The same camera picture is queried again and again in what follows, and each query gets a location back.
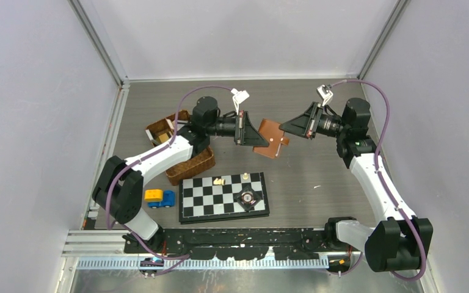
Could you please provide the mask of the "brown leather card holder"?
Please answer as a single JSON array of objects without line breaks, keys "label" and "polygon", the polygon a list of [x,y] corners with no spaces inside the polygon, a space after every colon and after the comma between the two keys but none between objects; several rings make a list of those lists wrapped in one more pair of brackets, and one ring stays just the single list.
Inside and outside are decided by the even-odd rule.
[{"label": "brown leather card holder", "polygon": [[252,151],[270,159],[278,158],[282,148],[289,145],[289,138],[279,127],[280,123],[276,121],[262,119],[258,132],[267,140],[269,146],[256,146]]}]

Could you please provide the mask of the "white magnetic stripe card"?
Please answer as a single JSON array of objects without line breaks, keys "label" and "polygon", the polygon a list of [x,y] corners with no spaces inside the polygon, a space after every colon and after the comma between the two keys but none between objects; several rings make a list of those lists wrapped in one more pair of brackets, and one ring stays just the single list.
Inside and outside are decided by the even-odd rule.
[{"label": "white magnetic stripe card", "polygon": [[166,120],[165,120],[165,121],[166,121],[166,123],[168,124],[168,126],[169,126],[170,130],[171,130],[172,132],[175,132],[175,127],[174,127],[174,123],[173,123],[173,121],[172,121],[172,120],[170,120],[170,119],[168,119],[168,118],[166,118]]}]

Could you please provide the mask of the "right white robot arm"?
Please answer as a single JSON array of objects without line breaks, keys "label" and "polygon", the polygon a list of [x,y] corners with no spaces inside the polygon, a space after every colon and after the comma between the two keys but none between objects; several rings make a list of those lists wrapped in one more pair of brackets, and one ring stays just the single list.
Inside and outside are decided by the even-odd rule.
[{"label": "right white robot arm", "polygon": [[405,203],[384,168],[373,139],[368,135],[370,105],[361,98],[349,99],[342,115],[325,113],[312,103],[301,115],[282,123],[280,130],[313,139],[318,134],[336,139],[336,150],[361,185],[375,216],[369,227],[354,217],[332,217],[325,224],[324,242],[331,250],[345,245],[361,251],[374,272],[426,269],[434,232],[429,219],[419,218]]}]

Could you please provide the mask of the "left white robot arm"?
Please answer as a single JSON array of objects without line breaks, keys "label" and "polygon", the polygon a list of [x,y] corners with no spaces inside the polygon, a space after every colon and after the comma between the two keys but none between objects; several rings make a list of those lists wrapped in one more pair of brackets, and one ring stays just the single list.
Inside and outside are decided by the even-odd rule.
[{"label": "left white robot arm", "polygon": [[247,112],[221,115],[215,98],[198,99],[189,121],[170,140],[134,157],[110,157],[95,184],[92,199],[119,224],[139,237],[149,253],[163,243],[160,226],[142,209],[145,185],[174,165],[198,156],[211,136],[231,137],[237,145],[268,147],[269,142],[252,126]]}]

